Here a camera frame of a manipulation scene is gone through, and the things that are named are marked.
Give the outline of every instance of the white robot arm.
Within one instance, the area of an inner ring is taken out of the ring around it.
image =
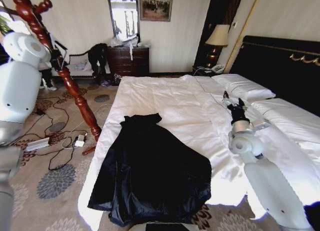
[[[31,35],[12,32],[3,46],[14,61],[0,66],[0,229],[10,229],[13,190],[8,183],[19,170],[23,151],[4,146],[21,133],[26,118],[35,107],[41,75],[40,62],[48,62],[50,53]]]
[[[264,146],[254,136],[255,131],[267,128],[265,119],[250,123],[245,117],[245,104],[229,99],[224,93],[223,102],[231,110],[232,131],[229,133],[229,148],[240,155],[244,172],[261,205],[275,219],[283,231],[313,231],[302,202],[288,183],[280,169],[263,156]]]

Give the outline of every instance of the black headboard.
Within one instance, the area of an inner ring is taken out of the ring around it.
[[[320,117],[320,42],[245,36],[230,73]]]

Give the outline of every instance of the table lamp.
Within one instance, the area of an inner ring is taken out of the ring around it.
[[[228,45],[229,27],[230,25],[228,24],[217,24],[211,36],[205,42],[207,45],[214,46],[211,52],[207,55],[207,57],[210,59],[210,63],[206,64],[208,68],[211,68],[217,64],[222,48]]]

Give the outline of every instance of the lamp shade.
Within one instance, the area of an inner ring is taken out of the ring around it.
[[[230,25],[217,24],[211,36],[205,42],[207,45],[226,46],[228,45],[228,31]]]

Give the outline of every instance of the lamp base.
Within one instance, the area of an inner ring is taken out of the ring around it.
[[[212,68],[213,66],[215,66],[217,64],[222,49],[223,49],[223,46],[218,46],[218,45],[213,46],[213,48],[211,49],[211,52],[209,52],[206,55],[206,59],[207,59],[206,67],[207,68]]]

